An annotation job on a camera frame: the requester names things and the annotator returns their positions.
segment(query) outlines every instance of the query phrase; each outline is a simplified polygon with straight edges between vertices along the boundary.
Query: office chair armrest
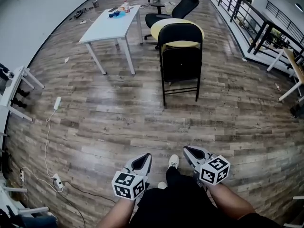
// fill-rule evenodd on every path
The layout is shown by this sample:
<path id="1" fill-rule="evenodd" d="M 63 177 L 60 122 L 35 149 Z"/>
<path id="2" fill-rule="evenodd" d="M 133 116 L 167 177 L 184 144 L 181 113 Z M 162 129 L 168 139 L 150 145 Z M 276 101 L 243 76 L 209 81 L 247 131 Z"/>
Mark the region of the office chair armrest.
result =
<path id="1" fill-rule="evenodd" d="M 162 14 L 161 8 L 165 7 L 165 5 L 163 5 L 161 3 L 151 3 L 150 5 L 151 5 L 151 7 L 157 7 L 157 12 L 159 14 Z"/>

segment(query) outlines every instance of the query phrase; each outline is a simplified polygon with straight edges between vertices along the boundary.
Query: yellow tabletop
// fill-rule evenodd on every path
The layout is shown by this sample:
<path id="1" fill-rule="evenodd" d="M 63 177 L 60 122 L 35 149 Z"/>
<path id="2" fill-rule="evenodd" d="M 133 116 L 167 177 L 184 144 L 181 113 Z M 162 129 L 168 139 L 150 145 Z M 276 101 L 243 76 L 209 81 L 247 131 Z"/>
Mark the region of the yellow tabletop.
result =
<path id="1" fill-rule="evenodd" d="M 197 24 L 186 20 L 186 19 L 175 19 L 175 18 L 171 18 L 171 19 L 162 19 L 160 21 L 157 21 L 155 24 L 152 25 L 151 27 L 151 34 L 153 36 L 154 39 L 158 40 L 158 34 L 160 33 L 161 29 L 169 24 L 176 24 L 176 23 L 189 23 L 189 24 L 194 24 L 197 27 L 199 27 Z M 201 30 L 201 33 L 203 35 L 203 39 L 205 37 L 204 31 L 202 30 L 201 27 L 199 27 L 199 29 Z M 198 45 L 197 42 L 192 42 L 192 41 L 184 41 L 184 40 L 180 40 L 180 41 L 174 41 L 174 42 L 170 42 L 167 43 L 166 45 L 171 46 L 171 47 L 177 47 L 177 48 L 187 48 L 187 47 L 195 47 L 196 45 Z"/>

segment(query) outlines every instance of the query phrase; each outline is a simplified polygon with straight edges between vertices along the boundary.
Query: small box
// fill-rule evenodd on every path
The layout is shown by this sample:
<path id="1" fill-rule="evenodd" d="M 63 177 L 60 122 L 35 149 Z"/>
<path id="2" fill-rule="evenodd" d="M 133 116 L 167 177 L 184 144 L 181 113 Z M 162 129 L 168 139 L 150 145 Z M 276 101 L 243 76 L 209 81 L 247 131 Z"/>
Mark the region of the small box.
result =
<path id="1" fill-rule="evenodd" d="M 112 180 L 115 196 L 135 200 L 144 190 L 144 177 L 117 171 Z"/>
<path id="2" fill-rule="evenodd" d="M 230 163 L 223 157 L 218 156 L 200 166 L 199 179 L 212 185 L 216 185 L 227 178 Z"/>

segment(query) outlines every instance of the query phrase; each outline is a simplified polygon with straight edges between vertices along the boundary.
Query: white cable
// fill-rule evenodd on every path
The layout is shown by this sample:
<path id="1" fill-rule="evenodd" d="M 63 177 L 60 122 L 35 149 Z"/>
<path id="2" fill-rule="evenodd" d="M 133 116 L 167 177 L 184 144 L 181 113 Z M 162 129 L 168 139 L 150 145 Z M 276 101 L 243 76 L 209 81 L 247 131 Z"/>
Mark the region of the white cable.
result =
<path id="1" fill-rule="evenodd" d="M 47 143 L 48 143 L 48 134 L 49 134 L 49 131 L 51 130 L 51 118 L 55 114 L 55 112 L 56 112 L 56 110 L 54 110 L 53 114 L 46 120 L 47 123 L 49 122 L 49 126 L 48 126 L 48 132 L 47 132 L 47 142 L 46 142 L 46 146 L 44 148 L 44 150 L 45 150 L 44 162 L 46 164 L 47 174 L 50 179 L 53 179 L 53 177 L 51 177 L 48 173 L 48 165 L 47 165 L 47 146 L 48 146 L 48 144 Z"/>
<path id="2" fill-rule="evenodd" d="M 22 170 L 22 169 L 27 169 L 30 173 L 32 173 L 32 174 L 34 175 L 34 177 L 36 177 L 37 180 L 45 182 L 45 183 L 46 183 L 48 186 L 50 186 L 55 192 L 62 192 L 62 191 L 63 191 L 63 188 L 61 189 L 61 191 L 57 191 L 56 189 L 54 189 L 54 188 L 52 187 L 51 184 L 47 183 L 45 180 L 42 180 L 42 179 L 38 178 L 38 177 L 37 177 L 29 168 L 27 168 L 26 166 L 23 166 L 23 167 L 21 168 L 21 170 Z"/>

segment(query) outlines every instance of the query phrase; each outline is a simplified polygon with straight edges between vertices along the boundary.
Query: black cable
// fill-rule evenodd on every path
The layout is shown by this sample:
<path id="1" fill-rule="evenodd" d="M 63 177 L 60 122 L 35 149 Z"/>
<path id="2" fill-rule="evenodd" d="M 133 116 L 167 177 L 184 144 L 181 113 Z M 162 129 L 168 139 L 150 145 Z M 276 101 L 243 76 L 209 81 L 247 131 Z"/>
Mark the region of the black cable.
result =
<path id="1" fill-rule="evenodd" d="M 54 185 L 54 181 L 55 181 L 55 179 L 53 179 L 53 186 L 54 186 L 54 188 L 57 190 L 57 188 L 56 188 L 55 185 Z M 76 210 L 79 212 L 79 214 L 81 215 L 82 220 L 84 221 L 84 225 L 85 225 L 85 228 L 86 228 L 85 218 L 82 216 L 82 213 L 79 211 L 79 209 L 77 209 L 77 208 L 72 204 L 72 202 L 71 202 L 70 200 L 68 200 L 68 199 L 65 198 L 65 197 L 63 197 L 63 198 L 64 198 L 66 201 L 68 201 L 69 204 L 72 205 L 73 208 L 76 209 Z"/>
<path id="2" fill-rule="evenodd" d="M 108 198 L 106 198 L 106 197 L 104 197 L 104 196 L 102 196 L 102 195 L 97 195 L 97 194 L 92 194 L 92 193 L 89 193 L 89 192 L 82 191 L 82 190 L 80 190 L 79 188 L 75 187 L 75 186 L 74 186 L 72 183 L 70 183 L 69 181 L 64 180 L 64 181 L 62 181 L 61 183 L 64 183 L 64 182 L 67 182 L 68 184 L 70 184 L 73 188 L 77 189 L 78 191 L 81 191 L 81 192 L 83 192 L 83 193 L 90 194 L 90 195 L 92 195 L 92 196 L 101 197 L 101 198 L 103 198 L 103 199 L 106 199 L 106 200 L 112 201 L 113 203 L 116 203 L 116 202 L 113 201 L 112 199 L 108 199 Z"/>

